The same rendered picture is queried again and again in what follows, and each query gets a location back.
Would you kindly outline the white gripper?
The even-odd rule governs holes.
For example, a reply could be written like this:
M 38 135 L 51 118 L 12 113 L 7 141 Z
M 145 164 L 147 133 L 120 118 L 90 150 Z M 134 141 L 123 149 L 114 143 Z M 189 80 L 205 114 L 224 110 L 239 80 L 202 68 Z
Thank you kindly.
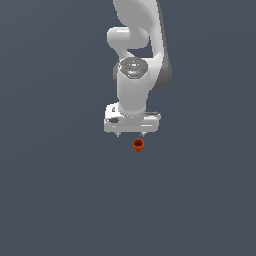
M 105 110 L 104 131 L 113 132 L 117 137 L 121 137 L 123 132 L 140 132 L 140 137 L 145 137 L 147 133 L 158 130 L 160 120 L 161 114 L 158 112 L 130 116 L 119 110 L 118 103 L 113 103 Z

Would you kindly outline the small orange cup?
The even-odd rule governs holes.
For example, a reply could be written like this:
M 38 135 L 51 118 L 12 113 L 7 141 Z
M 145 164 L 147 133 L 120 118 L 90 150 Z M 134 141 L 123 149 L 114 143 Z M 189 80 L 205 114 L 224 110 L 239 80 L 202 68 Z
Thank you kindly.
M 135 152 L 141 152 L 144 147 L 144 141 L 140 138 L 137 138 L 133 141 L 133 150 Z

